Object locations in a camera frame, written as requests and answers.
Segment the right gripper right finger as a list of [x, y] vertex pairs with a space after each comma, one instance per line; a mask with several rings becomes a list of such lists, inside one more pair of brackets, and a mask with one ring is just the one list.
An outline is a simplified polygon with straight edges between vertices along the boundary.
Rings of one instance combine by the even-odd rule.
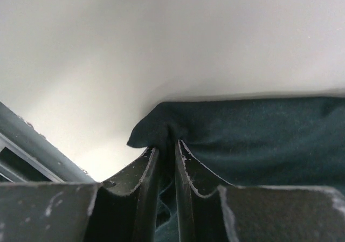
[[240, 241], [227, 193], [237, 186], [219, 177], [179, 140], [175, 188], [180, 241]]

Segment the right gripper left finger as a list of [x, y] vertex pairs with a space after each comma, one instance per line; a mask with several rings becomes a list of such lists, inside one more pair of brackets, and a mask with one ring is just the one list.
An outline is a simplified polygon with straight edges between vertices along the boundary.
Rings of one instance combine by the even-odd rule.
[[154, 241], [159, 182], [159, 152], [147, 148], [130, 165], [103, 181], [84, 240]]

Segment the black t shirt blue logo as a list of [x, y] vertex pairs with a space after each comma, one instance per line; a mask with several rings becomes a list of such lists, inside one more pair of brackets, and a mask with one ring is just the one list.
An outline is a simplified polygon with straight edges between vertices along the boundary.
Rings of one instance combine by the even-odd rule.
[[132, 130], [132, 148], [165, 160], [156, 241], [178, 241], [174, 147], [234, 185], [326, 185], [344, 192], [344, 98], [163, 102]]

